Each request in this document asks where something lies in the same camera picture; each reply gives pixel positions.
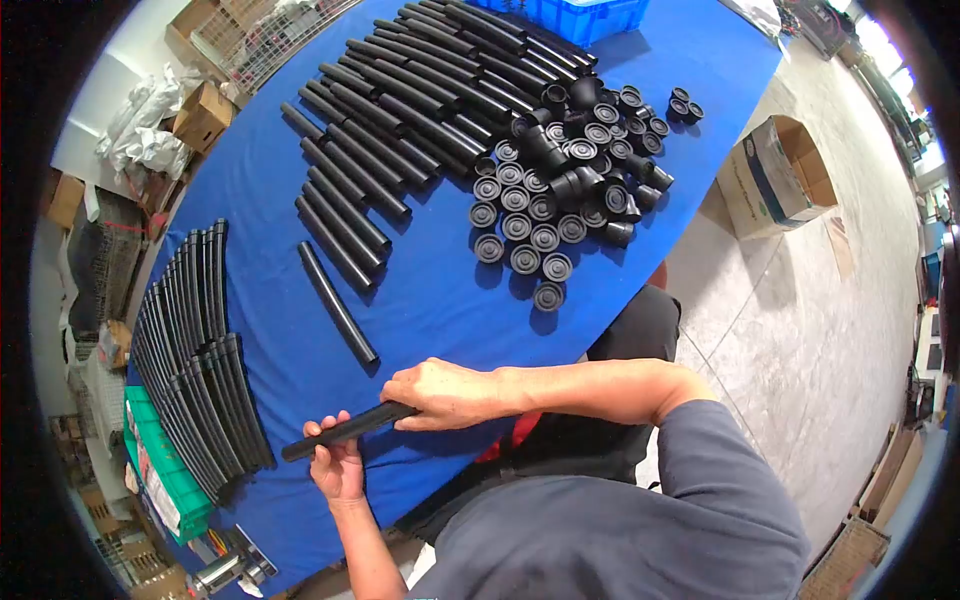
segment forearm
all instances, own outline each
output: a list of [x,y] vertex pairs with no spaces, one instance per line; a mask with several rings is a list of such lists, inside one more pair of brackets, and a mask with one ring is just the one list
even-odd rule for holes
[[330,513],[344,545],[354,597],[357,600],[403,598],[407,586],[380,535],[367,499],[331,502]]
[[619,423],[660,424],[694,399],[716,399],[697,373],[654,358],[494,372],[508,414],[544,411]]

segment red cloth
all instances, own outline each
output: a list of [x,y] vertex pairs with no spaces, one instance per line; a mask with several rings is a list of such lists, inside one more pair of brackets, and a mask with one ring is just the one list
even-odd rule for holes
[[[540,415],[543,413],[524,413],[516,420],[514,424],[514,433],[511,435],[511,441],[513,442],[513,447],[516,448],[524,440],[527,439],[527,436],[530,435],[530,432],[533,430],[534,425],[537,424],[537,421],[540,420]],[[475,462],[477,463],[486,463],[491,461],[494,458],[500,456],[500,441],[497,440],[492,446],[487,448],[487,451],[480,455]]]

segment green plastic crate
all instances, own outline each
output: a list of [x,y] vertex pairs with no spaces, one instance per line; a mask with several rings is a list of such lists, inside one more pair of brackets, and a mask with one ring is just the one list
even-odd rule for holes
[[[136,423],[140,441],[147,450],[147,456],[159,475],[160,483],[170,494],[174,506],[180,512],[180,535],[174,539],[180,545],[196,538],[206,531],[207,520],[213,512],[213,505],[206,497],[197,480],[187,470],[182,458],[174,448],[170,438],[160,427],[160,417],[156,413],[147,391],[139,386],[128,386],[124,397],[130,404],[133,421]],[[130,427],[127,410],[124,409],[123,439],[130,453],[137,478],[140,478],[140,465],[136,455],[136,437]]]

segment blue plastic crate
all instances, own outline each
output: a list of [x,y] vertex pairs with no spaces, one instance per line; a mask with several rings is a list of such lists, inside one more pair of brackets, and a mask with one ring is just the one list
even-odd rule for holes
[[512,12],[581,48],[604,37],[639,28],[650,0],[468,0],[499,12]]

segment open cardboard box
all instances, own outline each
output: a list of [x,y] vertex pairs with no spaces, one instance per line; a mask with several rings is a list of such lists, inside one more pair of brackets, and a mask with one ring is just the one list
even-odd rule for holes
[[800,121],[779,114],[731,150],[717,183],[740,239],[798,228],[837,206],[810,132]]

